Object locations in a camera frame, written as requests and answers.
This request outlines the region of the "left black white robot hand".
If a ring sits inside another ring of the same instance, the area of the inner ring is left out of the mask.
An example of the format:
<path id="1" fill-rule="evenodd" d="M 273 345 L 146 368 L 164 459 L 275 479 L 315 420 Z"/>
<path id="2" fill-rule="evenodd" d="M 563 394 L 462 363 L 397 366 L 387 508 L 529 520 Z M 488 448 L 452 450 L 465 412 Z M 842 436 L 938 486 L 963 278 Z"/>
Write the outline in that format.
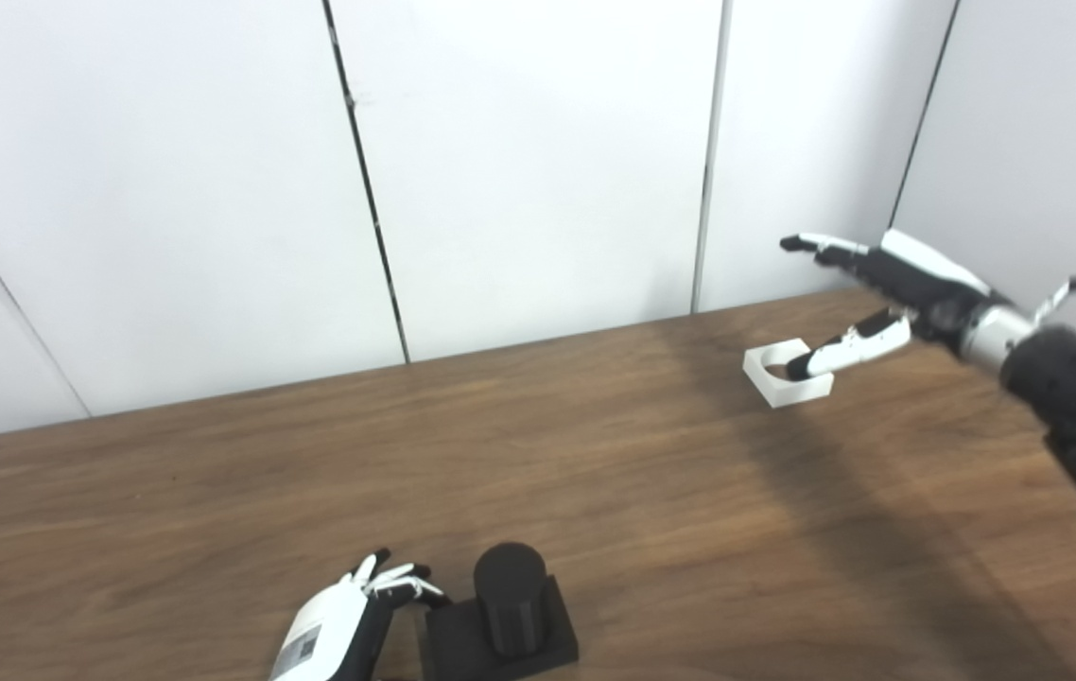
<path id="1" fill-rule="evenodd" d="M 270 680 L 373 680 L 376 665 L 398 609 L 419 602 L 452 606 L 431 585 L 431 569 L 416 562 L 385 568 L 387 548 L 369 553 L 356 568 L 318 590 L 293 618 Z"/>

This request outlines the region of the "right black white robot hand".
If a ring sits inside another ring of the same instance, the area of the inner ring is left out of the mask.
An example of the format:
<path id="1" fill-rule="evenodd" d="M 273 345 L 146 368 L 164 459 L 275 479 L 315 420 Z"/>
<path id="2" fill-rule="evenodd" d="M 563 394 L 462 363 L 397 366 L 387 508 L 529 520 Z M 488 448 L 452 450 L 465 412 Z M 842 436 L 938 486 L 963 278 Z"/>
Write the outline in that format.
<path id="1" fill-rule="evenodd" d="M 878 293 L 889 306 L 793 360 L 785 379 L 806 382 L 863 361 L 883 358 L 918 340 L 966 361 L 967 337 L 993 306 L 1006 299 L 974 272 L 898 230 L 876 245 L 848 238 L 801 233 L 781 238 L 785 252 L 810 252 L 816 264 L 838 269 Z"/>

